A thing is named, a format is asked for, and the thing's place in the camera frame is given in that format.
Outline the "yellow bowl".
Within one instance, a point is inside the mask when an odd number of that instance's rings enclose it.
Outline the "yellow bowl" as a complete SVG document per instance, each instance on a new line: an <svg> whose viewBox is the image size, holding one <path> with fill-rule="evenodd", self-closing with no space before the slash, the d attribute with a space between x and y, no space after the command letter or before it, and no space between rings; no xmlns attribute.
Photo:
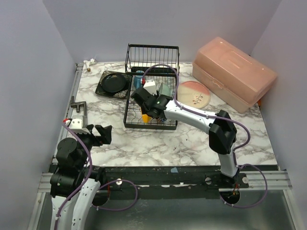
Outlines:
<svg viewBox="0 0 307 230"><path fill-rule="evenodd" d="M142 120L144 123L150 123L151 119L152 118L148 116L147 114L142 114Z"/></svg>

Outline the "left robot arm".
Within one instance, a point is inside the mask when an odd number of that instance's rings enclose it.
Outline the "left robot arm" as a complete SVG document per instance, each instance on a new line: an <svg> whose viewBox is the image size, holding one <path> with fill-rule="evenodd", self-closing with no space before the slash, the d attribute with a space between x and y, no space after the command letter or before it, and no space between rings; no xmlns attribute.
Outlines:
<svg viewBox="0 0 307 230"><path fill-rule="evenodd" d="M112 126L83 125L78 119L64 122L72 138L57 146L58 165L50 178L52 196L52 230L83 230L94 196L106 184L106 171L94 166L92 147L109 145Z"/></svg>

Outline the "pink beige round plate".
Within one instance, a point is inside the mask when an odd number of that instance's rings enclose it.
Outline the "pink beige round plate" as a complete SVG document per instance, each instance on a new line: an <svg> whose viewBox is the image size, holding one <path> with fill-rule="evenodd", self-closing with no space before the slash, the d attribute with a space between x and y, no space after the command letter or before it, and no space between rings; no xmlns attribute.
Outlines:
<svg viewBox="0 0 307 230"><path fill-rule="evenodd" d="M196 81L186 81L179 84L177 101L185 105L202 109L210 102L209 90Z"/></svg>

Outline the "mint green bowl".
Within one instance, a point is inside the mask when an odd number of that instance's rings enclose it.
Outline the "mint green bowl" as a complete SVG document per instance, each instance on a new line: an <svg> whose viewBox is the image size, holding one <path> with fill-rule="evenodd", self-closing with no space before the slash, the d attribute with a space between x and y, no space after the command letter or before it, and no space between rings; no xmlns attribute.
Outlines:
<svg viewBox="0 0 307 230"><path fill-rule="evenodd" d="M160 95L165 95L165 96L172 96L172 92L170 87L165 84L165 83L161 83L160 87L159 87L159 94Z"/></svg>

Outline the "pink plastic storage box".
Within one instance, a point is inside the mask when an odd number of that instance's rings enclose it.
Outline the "pink plastic storage box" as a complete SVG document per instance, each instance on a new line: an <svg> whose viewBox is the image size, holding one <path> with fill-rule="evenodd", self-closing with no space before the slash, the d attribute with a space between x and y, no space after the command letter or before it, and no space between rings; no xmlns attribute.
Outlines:
<svg viewBox="0 0 307 230"><path fill-rule="evenodd" d="M220 37L197 51L192 75L239 113L253 107L277 79L276 72Z"/></svg>

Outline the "black round plate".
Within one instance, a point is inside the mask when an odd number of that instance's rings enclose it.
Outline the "black round plate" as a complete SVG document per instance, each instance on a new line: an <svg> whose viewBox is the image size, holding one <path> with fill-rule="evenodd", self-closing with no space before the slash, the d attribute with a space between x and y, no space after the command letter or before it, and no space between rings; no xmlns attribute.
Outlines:
<svg viewBox="0 0 307 230"><path fill-rule="evenodd" d="M123 74L111 73L103 78L101 86L108 93L117 93L125 88L126 79Z"/></svg>

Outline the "black patterned square plate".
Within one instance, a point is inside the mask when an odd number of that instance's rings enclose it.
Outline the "black patterned square plate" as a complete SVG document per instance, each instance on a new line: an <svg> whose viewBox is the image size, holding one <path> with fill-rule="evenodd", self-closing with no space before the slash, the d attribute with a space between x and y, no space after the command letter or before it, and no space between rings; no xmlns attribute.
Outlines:
<svg viewBox="0 0 307 230"><path fill-rule="evenodd" d="M117 92L117 93L108 93L105 90L103 90L103 88L101 86L101 82L102 82L102 80L103 80L103 78L105 76L107 76L108 74L111 74L111 73L119 73L119 74L123 74L124 75L124 77L126 79L126 86L125 86L125 88L122 91ZM126 73L105 70L103 72L103 74L101 75L101 78L100 78L100 80L98 82L98 85L97 85L96 90L95 90L95 94L98 95L98 96L124 99L127 96L128 89L130 87L130 82L131 82L131 77L130 77L130 75L127 75Z"/></svg>

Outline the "blue floral mug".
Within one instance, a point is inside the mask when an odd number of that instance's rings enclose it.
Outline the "blue floral mug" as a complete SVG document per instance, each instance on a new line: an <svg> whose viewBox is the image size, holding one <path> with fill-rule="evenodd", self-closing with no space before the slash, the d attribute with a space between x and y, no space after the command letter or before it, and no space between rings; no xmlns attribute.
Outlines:
<svg viewBox="0 0 307 230"><path fill-rule="evenodd" d="M142 79L143 79L144 71L137 70L136 74L133 77L133 85L135 89L138 89L139 87L142 87Z"/></svg>

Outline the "red blue patterned bowl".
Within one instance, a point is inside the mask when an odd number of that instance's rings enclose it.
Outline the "red blue patterned bowl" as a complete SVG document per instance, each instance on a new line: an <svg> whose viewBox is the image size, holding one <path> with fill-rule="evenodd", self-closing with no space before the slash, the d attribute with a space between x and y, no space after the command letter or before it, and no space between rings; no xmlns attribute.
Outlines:
<svg viewBox="0 0 307 230"><path fill-rule="evenodd" d="M164 122L167 120L167 118L159 117L159 118L157 118L156 120L157 120L157 122L158 122L159 124L161 124L161 123L164 123Z"/></svg>

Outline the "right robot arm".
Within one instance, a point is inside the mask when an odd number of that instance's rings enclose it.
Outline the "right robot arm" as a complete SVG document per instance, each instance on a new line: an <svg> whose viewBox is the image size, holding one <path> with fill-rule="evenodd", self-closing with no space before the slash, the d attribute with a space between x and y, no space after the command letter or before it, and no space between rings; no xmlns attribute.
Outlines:
<svg viewBox="0 0 307 230"><path fill-rule="evenodd" d="M151 118L176 120L205 132L209 135L209 147L218 154L221 174L229 178L237 175L233 154L237 129L227 112L209 113L181 104L172 96L152 95L143 87L136 89L130 97L140 106L141 112Z"/></svg>

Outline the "aluminium left rail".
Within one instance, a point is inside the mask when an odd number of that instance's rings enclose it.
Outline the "aluminium left rail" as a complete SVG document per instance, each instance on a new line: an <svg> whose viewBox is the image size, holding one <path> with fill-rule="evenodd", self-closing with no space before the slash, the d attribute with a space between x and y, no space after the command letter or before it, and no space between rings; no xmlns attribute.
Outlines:
<svg viewBox="0 0 307 230"><path fill-rule="evenodd" d="M73 109L70 106L71 97L72 96L76 97L76 95L77 95L80 79L81 79L82 72L83 72L83 65L84 65L83 63L77 63L76 64L76 71L75 71L74 80L73 80L71 92L70 92L69 99L68 99L68 104L67 104L67 107L66 107L66 110L65 110L64 118L71 118L71 115L72 115L72 112L73 112ZM62 139L66 138L66 137L67 137L67 130L63 126L61 126L59 138L58 138L57 143L56 143L56 147L55 147L54 155L52 157L51 164L57 164L58 163L58 161L56 160L57 145L59 144L59 142Z"/></svg>

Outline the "black front mounting bar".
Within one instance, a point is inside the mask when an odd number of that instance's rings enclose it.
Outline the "black front mounting bar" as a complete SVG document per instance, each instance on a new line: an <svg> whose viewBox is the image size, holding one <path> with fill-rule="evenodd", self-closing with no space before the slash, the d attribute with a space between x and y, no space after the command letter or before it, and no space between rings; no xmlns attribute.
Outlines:
<svg viewBox="0 0 307 230"><path fill-rule="evenodd" d="M232 192L248 188L247 175L238 172L234 178L221 174L218 166L102 167L107 185L98 191L112 199L218 199L219 189Z"/></svg>

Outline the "white corner fixture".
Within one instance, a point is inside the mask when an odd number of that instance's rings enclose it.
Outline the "white corner fixture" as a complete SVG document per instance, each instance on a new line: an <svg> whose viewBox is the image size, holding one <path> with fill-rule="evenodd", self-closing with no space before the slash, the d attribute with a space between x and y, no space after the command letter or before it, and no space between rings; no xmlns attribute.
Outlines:
<svg viewBox="0 0 307 230"><path fill-rule="evenodd" d="M91 66L95 65L97 63L95 58L92 58L90 60L84 60L83 61L83 70L86 70L87 72L91 72Z"/></svg>

